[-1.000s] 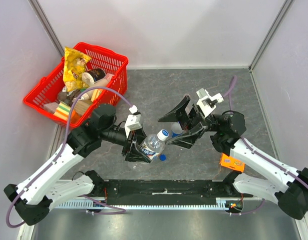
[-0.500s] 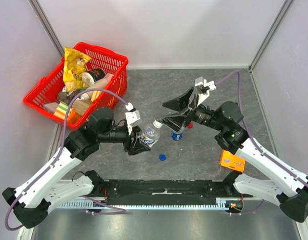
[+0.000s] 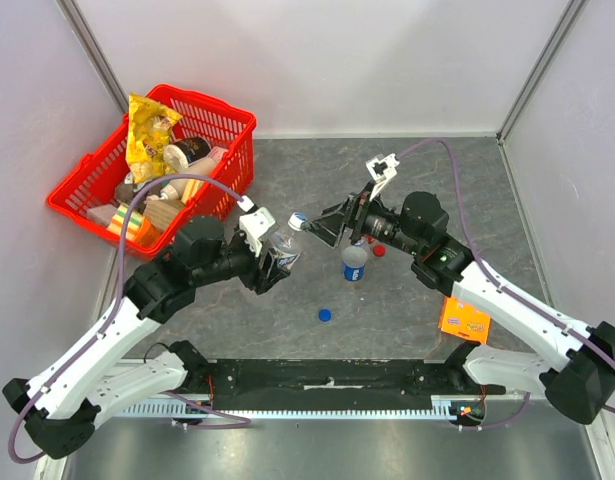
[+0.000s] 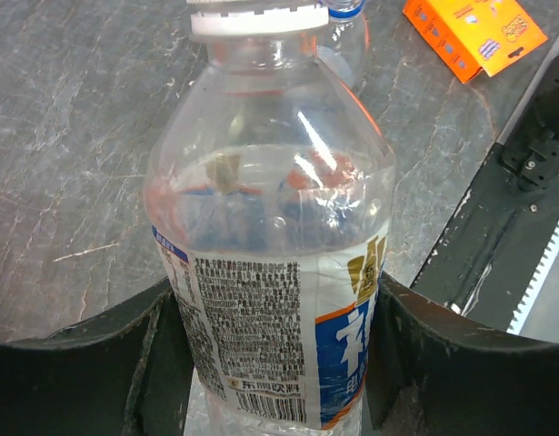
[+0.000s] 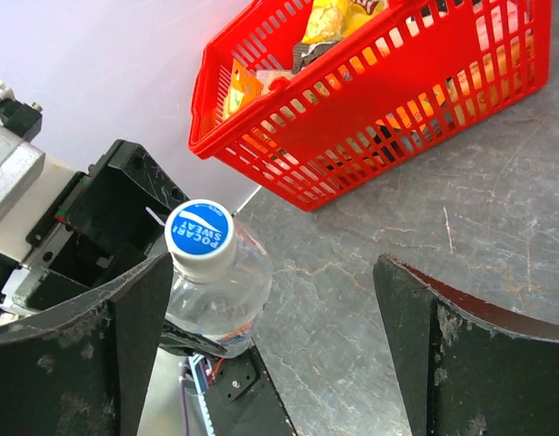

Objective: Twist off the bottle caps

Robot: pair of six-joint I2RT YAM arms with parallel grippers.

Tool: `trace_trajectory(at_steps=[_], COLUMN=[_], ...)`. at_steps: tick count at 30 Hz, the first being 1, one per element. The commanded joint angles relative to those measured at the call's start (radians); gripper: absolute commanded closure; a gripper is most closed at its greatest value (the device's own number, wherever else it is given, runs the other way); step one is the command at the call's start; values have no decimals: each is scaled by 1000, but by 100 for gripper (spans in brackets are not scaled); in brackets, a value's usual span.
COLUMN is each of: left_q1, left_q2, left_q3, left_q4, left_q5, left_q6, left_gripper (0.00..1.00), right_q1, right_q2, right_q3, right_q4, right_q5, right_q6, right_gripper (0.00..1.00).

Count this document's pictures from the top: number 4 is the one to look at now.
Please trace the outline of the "white bottle cap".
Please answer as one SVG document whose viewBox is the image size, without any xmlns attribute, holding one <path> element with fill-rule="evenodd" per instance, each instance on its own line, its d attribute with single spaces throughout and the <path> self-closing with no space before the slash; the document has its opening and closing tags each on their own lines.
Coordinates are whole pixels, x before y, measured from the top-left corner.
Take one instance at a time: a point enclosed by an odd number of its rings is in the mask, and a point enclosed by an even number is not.
<svg viewBox="0 0 559 436">
<path fill-rule="evenodd" d="M 192 33 L 201 37 L 280 35 L 314 30 L 329 22 L 320 1 L 191 1 Z"/>
</svg>

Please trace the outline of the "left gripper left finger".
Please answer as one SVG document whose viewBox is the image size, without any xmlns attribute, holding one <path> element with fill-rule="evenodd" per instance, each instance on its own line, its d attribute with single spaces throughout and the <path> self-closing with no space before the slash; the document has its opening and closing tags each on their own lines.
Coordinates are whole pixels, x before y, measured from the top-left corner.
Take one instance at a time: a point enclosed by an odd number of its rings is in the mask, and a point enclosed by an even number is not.
<svg viewBox="0 0 559 436">
<path fill-rule="evenodd" d="M 181 435 L 193 370 L 162 280 L 44 339 L 0 343 L 0 435 Z"/>
</svg>

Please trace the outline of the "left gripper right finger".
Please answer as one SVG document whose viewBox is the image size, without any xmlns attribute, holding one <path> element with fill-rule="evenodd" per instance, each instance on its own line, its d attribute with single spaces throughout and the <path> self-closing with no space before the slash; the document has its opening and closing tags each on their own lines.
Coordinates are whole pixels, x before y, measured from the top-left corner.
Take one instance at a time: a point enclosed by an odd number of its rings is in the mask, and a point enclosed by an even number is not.
<svg viewBox="0 0 559 436">
<path fill-rule="evenodd" d="M 559 435 L 559 344 L 486 327 L 383 274 L 365 392 L 383 435 Z"/>
</svg>

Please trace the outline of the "blue label pepsi bottle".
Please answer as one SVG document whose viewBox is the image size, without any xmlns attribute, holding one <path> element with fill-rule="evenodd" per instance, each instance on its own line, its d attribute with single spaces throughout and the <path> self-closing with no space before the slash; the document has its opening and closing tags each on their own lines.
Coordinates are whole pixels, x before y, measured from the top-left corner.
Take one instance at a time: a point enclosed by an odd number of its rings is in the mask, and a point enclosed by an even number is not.
<svg viewBox="0 0 559 436">
<path fill-rule="evenodd" d="M 327 0 L 330 21 L 317 39 L 319 58 L 353 88 L 360 81 L 370 48 L 365 0 Z"/>
</svg>

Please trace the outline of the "small clear water bottle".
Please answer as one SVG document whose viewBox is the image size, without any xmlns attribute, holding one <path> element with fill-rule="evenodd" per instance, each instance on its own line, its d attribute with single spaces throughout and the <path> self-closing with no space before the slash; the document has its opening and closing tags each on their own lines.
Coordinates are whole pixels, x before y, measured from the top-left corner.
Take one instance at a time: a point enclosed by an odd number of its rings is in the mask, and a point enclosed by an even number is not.
<svg viewBox="0 0 559 436">
<path fill-rule="evenodd" d="M 208 64 L 144 202 L 213 435 L 357 435 L 394 154 L 319 58 L 329 25 L 194 37 Z"/>
</svg>

